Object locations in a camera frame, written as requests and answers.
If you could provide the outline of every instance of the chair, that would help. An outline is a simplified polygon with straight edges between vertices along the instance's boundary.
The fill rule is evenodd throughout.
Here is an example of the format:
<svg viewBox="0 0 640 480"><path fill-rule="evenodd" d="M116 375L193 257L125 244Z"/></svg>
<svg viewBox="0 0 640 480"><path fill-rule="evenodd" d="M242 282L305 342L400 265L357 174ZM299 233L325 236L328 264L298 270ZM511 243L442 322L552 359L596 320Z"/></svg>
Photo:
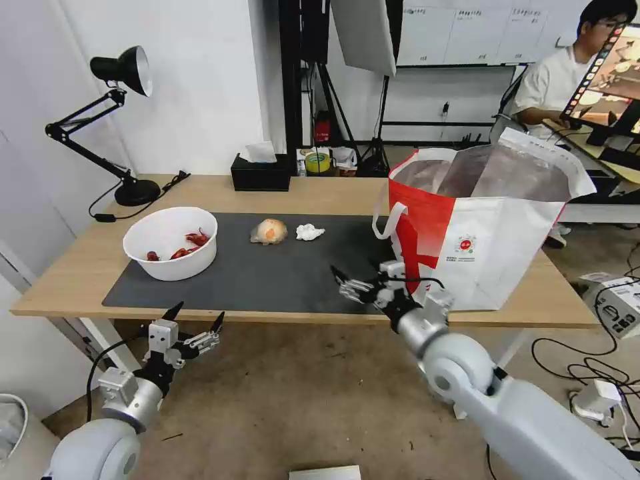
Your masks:
<svg viewBox="0 0 640 480"><path fill-rule="evenodd" d="M500 99L500 108L498 109L498 113L491 117L495 119L495 123L491 127L491 132L489 132L489 140L491 143L498 142L500 135L502 135L502 132L507 127L520 130L524 133L529 132L529 129L524 123L505 113L505 111L511 111L515 94L518 92L518 88L520 88L520 84L522 83L522 79L526 72L527 70L525 69L524 72L522 72L520 76L518 76L518 78L507 87L507 90Z"/></svg>

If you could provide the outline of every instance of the black desk mat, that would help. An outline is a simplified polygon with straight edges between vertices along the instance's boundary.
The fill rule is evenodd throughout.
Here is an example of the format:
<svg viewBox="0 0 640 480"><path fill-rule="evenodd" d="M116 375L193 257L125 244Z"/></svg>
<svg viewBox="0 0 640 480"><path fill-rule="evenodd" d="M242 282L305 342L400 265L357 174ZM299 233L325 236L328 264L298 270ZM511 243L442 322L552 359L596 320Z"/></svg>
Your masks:
<svg viewBox="0 0 640 480"><path fill-rule="evenodd" d="M196 310L376 312L338 294L329 270L335 265L350 277L372 279L375 270L369 260L379 263L394 258L390 242L375 238L371 217L213 214L218 220L218 252L206 270L185 280L160 281L132 261L103 305L168 309L184 301L184 308ZM268 217L287 225L286 240L278 245L250 243L252 228ZM326 232L313 241L296 240L295 229L304 223Z"/></svg>

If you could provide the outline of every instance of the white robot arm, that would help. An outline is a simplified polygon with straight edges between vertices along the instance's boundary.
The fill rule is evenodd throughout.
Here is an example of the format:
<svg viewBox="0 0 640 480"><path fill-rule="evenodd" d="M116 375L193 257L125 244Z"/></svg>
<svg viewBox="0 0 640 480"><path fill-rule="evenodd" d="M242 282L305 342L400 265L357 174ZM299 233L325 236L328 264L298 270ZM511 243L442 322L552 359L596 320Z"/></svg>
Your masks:
<svg viewBox="0 0 640 480"><path fill-rule="evenodd" d="M482 436L524 480L638 480L630 462L594 430L536 386L511 378L478 342L450 333L451 296L429 292L419 305L405 290L404 265L381 265L376 279L348 279L332 267L340 293L372 303L417 358L440 398L455 402ZM100 420L68 434L43 480L127 480L144 432L169 391L176 369L216 346L222 315L209 332L178 340L180 305L149 326L145 366L132 373L108 369L99 379L105 403Z"/></svg>
<svg viewBox="0 0 640 480"><path fill-rule="evenodd" d="M538 387L508 376L478 342L450 333L452 298L444 289L430 290L421 306L406 293L401 262L383 263L368 282L332 272L342 295L390 318L433 391L467 412L524 480L638 480L629 460L594 430Z"/></svg>
<svg viewBox="0 0 640 480"><path fill-rule="evenodd" d="M134 372L108 368L98 379L104 404L99 420L72 431L53 452L43 480L127 480L140 453L138 434L160 410L176 370L219 342L220 314L210 331L178 338L174 318L182 302L149 326L145 365Z"/></svg>

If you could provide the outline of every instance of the table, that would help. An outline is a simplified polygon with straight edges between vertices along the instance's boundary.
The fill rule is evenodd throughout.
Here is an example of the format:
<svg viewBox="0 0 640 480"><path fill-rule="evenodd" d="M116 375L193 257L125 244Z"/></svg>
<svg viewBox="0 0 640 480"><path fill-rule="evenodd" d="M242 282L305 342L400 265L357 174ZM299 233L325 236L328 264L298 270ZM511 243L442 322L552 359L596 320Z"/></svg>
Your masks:
<svg viewBox="0 0 640 480"><path fill-rule="evenodd" d="M148 175L160 185L170 175ZM231 177L192 175L153 204L145 214L178 205L210 211L238 213L308 213L371 215L386 179L294 177L289 192L236 192ZM109 213L124 215L132 209L112 205ZM144 215L116 223L95 223L38 279L13 306L14 315L78 317L102 348L120 340L109 319L160 318L161 309L105 307L102 300L127 266L122 238ZM182 310L178 320L211 322L219 312ZM517 329L498 354L498 363L508 361L525 340L524 329L598 328L597 320L576 295L547 256L539 252L507 304L498 311L454 312L456 327L512 327ZM278 313L228 311L225 321L268 323L348 323L387 325L383 315L328 313ZM126 347L110 353L120 368L136 368L137 361Z"/></svg>
<svg viewBox="0 0 640 480"><path fill-rule="evenodd" d="M583 125L578 130L568 131L566 127L551 120L544 120L553 138L562 138L578 157L584 168L590 172L598 194L577 199L567 204L560 216L562 222L576 223L640 223L640 171L622 167L603 159L604 147L587 143L592 128Z"/></svg>

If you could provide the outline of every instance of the black desk lamp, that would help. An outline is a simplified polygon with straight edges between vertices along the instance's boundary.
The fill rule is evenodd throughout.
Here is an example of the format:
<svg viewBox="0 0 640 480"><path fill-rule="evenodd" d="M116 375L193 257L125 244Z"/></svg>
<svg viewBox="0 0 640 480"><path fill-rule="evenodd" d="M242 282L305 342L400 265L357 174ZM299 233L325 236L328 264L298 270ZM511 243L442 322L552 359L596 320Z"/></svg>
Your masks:
<svg viewBox="0 0 640 480"><path fill-rule="evenodd" d="M94 57L91 59L89 66L91 72L97 78L104 80L108 87L113 88L98 98L98 100L73 112L68 117L48 124L45 127L45 132L50 138L66 145L74 152L88 158L96 165L120 178L122 185L115 191L115 200L120 205L134 207L153 202L160 196L160 187L156 182L151 180L138 180L131 175L130 169L126 169L99 157L94 152L87 150L82 145L71 140L72 133L108 115L110 112L125 104L125 95L127 92L118 86L118 82L123 82L140 95L146 97L151 96L152 84L151 77L149 76L149 62L147 61L145 51L140 46L131 47L116 59ZM106 100L112 100L115 104L92 117L77 118L78 115L81 115Z"/></svg>

